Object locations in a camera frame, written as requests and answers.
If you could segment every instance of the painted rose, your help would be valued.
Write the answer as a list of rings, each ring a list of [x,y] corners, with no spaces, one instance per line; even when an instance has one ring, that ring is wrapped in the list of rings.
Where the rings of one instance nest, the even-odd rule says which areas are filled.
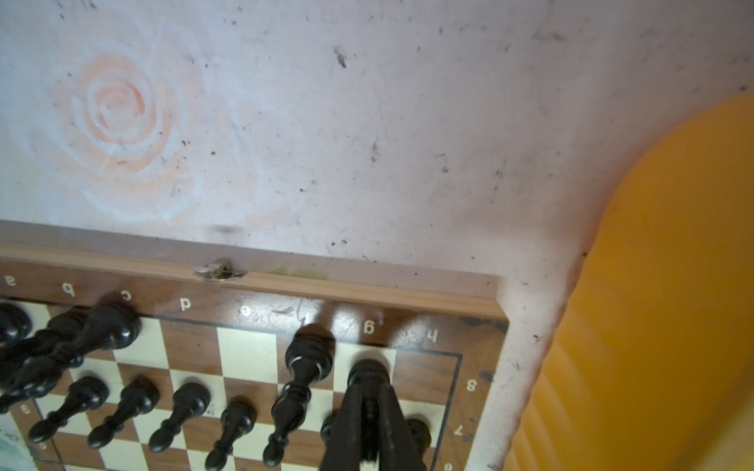
[[[33,79],[18,85],[37,87],[25,95],[39,103],[5,110],[11,135],[57,182],[117,221],[185,212],[238,159],[196,16],[138,24],[104,7],[66,11],[52,53],[39,51],[51,64],[25,71]]]

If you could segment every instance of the stain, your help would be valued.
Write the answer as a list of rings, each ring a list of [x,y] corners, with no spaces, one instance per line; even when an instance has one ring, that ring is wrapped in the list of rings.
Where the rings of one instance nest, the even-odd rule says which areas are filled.
[[[566,37],[556,31],[545,32],[545,33],[536,31],[532,35],[532,39],[534,39],[535,41],[541,41],[541,42],[547,42],[547,41],[561,42],[561,41],[565,41]]]
[[[495,373],[489,371],[488,369],[483,369],[481,372],[479,372],[479,379],[483,379],[484,381],[487,381],[488,383],[492,383],[492,380],[495,378]]]
[[[372,161],[372,163],[374,164],[377,161],[377,159],[380,157],[380,155],[381,154],[379,153],[379,147],[377,146],[377,141],[375,141],[374,144],[372,144],[372,155],[371,157],[369,157],[369,160]]]
[[[343,50],[340,47],[333,47],[333,52],[335,53],[335,56],[338,58],[338,64],[345,69],[345,54],[343,53]]]

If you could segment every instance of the black pawn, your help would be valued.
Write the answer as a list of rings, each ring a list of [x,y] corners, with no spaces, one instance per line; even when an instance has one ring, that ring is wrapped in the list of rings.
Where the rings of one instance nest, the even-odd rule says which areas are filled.
[[[46,419],[34,424],[29,431],[29,441],[39,443],[51,439],[59,428],[68,423],[68,419],[100,407],[109,394],[107,385],[94,376],[84,376],[75,381],[69,386],[68,396],[63,405],[58,410],[50,412]]]
[[[161,453],[170,447],[173,438],[181,432],[181,426],[194,417],[199,417],[210,404],[210,391],[199,383],[186,383],[173,394],[173,413],[162,421],[151,437],[149,449]]]
[[[65,370],[81,366],[87,353],[128,347],[140,329],[139,317],[122,304],[93,307],[72,341],[56,345],[50,354],[31,359],[18,371],[13,385],[0,396],[0,414],[16,402],[46,396]]]
[[[94,428],[87,437],[89,448],[102,448],[110,443],[117,432],[123,430],[123,424],[137,415],[146,414],[155,408],[160,400],[160,392],[146,378],[137,378],[121,391],[121,401],[113,415]]]
[[[86,316],[82,312],[70,310],[50,319],[47,326],[33,336],[0,347],[0,388],[8,389],[13,385],[25,361],[48,355],[55,345],[73,340],[85,323]]]
[[[275,431],[270,435],[262,454],[262,459],[269,468],[274,468],[283,461],[288,435],[306,419],[306,405],[311,399],[309,385],[322,381],[333,369],[329,342],[314,335],[294,338],[286,350],[285,362],[293,381],[283,387],[280,397],[272,406]]]
[[[228,461],[228,455],[233,453],[233,443],[240,437],[251,432],[256,422],[254,407],[245,402],[232,402],[220,416],[222,422],[222,436],[215,442],[204,468],[207,471],[220,471]]]
[[[11,303],[0,304],[0,341],[21,340],[32,331],[32,320],[20,307]]]

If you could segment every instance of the orange object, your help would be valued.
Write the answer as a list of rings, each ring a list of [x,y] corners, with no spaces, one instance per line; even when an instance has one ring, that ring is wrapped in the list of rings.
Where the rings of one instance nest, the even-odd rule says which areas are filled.
[[[754,93],[621,184],[504,469],[754,469]]]

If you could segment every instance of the wooden border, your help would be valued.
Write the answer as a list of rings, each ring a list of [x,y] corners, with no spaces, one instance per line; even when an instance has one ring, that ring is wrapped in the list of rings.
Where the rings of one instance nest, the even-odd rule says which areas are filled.
[[[28,261],[65,268],[109,271],[133,276],[161,277],[170,280],[196,281],[188,265],[168,261],[103,255],[81,250],[54,249],[15,243],[0,243],[0,258]],[[333,301],[377,304],[430,312],[473,314],[506,319],[494,299],[471,298],[410,289],[368,286],[342,281],[311,280],[266,273],[249,272],[243,278],[221,282],[227,288],[251,289],[281,295],[325,298]]]

